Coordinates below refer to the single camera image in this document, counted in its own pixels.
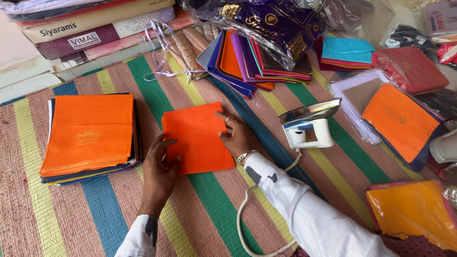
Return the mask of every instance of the white wall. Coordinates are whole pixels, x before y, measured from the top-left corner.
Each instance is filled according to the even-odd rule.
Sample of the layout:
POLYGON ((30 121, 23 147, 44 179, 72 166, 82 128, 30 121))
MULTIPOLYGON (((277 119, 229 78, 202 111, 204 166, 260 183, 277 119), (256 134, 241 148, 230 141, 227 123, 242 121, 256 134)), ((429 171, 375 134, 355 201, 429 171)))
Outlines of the white wall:
POLYGON ((21 61, 40 56, 33 44, 9 22, 0 11, 0 70, 21 61))

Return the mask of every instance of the woven floor mat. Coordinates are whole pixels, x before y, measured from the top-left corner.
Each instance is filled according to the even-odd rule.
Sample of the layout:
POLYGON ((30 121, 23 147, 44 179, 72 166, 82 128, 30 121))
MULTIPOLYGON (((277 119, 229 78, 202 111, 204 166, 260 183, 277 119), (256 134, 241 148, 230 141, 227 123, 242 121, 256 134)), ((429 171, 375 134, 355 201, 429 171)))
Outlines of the woven floor mat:
MULTIPOLYGON (((187 83, 185 74, 160 76, 147 53, 95 70, 73 81, 22 96, 0 108, 0 256, 113 256, 141 201, 141 167, 83 183, 56 187, 40 183, 38 170, 46 153, 48 100, 58 95, 130 92, 138 102, 145 149, 161 133, 163 112, 221 101, 224 110, 241 117, 279 167, 296 154, 288 147, 277 116, 288 110, 331 99, 324 89, 333 72, 320 71, 308 52, 313 82, 306 86, 277 83, 272 92, 257 91, 245 100, 210 77, 187 83)), ((178 64, 167 56, 166 69, 178 64)), ((339 111, 329 119, 335 145, 303 150, 289 174, 364 227, 373 223, 364 190, 372 183, 432 177, 412 172, 384 145, 363 142, 339 111)), ((254 182, 242 167, 182 176, 159 221, 157 256, 248 256, 236 230, 236 210, 254 182)), ((270 253, 292 239, 287 225, 259 189, 243 213, 243 230, 257 253, 270 253)))

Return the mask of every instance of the orange fabric stack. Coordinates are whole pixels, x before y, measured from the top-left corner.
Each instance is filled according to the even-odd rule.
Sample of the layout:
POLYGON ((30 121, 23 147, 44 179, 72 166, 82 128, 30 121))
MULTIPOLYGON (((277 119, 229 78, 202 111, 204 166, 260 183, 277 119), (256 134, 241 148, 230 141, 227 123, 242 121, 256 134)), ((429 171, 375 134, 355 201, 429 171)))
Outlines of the orange fabric stack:
POLYGON ((126 163, 131 156, 133 95, 57 96, 42 177, 126 163))
POLYGON ((168 166, 181 156, 181 175, 235 167, 218 135, 227 132, 225 122, 215 115, 221 111, 221 102, 214 102, 164 113, 162 127, 165 137, 178 139, 178 143, 167 147, 168 166))

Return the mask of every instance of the white shirt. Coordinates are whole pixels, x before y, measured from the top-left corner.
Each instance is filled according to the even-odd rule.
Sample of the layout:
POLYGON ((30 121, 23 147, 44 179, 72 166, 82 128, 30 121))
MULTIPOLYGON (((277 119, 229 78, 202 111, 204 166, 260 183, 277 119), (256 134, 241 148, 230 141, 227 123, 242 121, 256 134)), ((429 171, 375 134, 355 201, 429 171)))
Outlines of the white shirt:
MULTIPOLYGON (((291 178, 260 153, 247 158, 244 170, 284 217, 292 236, 310 257, 397 257, 379 236, 314 195, 308 185, 291 178)), ((157 222, 140 215, 116 257, 155 256, 156 240, 157 222)))

